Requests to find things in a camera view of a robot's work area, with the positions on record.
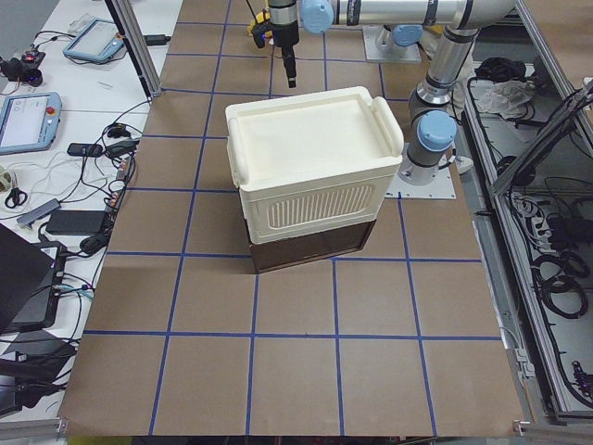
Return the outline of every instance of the blue joint cap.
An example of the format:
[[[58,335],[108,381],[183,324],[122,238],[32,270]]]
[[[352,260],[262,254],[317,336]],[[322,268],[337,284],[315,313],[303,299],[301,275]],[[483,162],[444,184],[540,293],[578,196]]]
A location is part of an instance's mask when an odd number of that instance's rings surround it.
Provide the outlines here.
[[[447,150],[457,134],[457,124],[445,111],[429,111],[420,118],[418,140],[428,151]]]
[[[334,22],[334,9],[330,0],[301,0],[300,19],[308,32],[326,32]]]
[[[423,36],[423,26],[397,25],[391,36],[397,46],[411,46],[420,42],[420,38]]]

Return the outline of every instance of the white plastic bin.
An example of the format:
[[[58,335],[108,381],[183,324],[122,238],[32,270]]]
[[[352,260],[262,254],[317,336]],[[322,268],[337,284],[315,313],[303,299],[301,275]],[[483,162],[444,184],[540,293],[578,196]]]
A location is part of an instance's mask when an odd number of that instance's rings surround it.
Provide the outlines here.
[[[363,87],[231,105],[228,155],[254,244],[373,221],[403,134]]]

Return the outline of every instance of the white mounting plate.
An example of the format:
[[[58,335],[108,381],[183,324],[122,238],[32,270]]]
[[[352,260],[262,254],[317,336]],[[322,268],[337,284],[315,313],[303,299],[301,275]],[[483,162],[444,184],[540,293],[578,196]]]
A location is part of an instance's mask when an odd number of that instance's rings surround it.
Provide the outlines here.
[[[375,43],[377,36],[383,29],[380,25],[367,25],[362,27],[364,38],[364,51],[368,62],[377,63],[421,63],[420,49],[417,44],[405,48],[394,46],[389,51],[381,51]]]
[[[411,185],[403,181],[397,174],[385,192],[385,197],[421,198],[421,199],[455,199],[455,187],[449,169],[439,170],[436,178],[427,185]]]

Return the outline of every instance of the brown box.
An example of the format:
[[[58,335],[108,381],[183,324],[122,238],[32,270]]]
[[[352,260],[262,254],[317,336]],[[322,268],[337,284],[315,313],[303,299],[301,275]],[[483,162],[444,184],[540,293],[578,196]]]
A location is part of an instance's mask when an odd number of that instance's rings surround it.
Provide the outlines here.
[[[249,250],[256,273],[275,271],[304,262],[361,250],[371,234],[375,221],[264,244],[254,244],[249,239]]]

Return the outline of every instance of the bin handle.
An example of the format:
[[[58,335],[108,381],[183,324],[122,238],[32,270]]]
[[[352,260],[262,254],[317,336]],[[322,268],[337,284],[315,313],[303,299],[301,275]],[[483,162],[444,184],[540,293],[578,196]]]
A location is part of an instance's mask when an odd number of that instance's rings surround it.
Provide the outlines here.
[[[232,142],[232,149],[229,152],[231,152],[234,160],[233,170],[237,175],[237,182],[239,184],[246,184],[249,182],[249,168],[247,166],[247,157],[237,118],[229,119],[229,135]]]
[[[404,135],[397,124],[396,118],[391,111],[391,108],[387,105],[387,101],[380,96],[377,96],[371,102],[371,111],[379,117],[379,121],[382,123],[381,127],[386,133],[386,136],[391,139],[391,152],[393,156],[399,156],[400,153],[396,154],[396,148],[403,148]]]

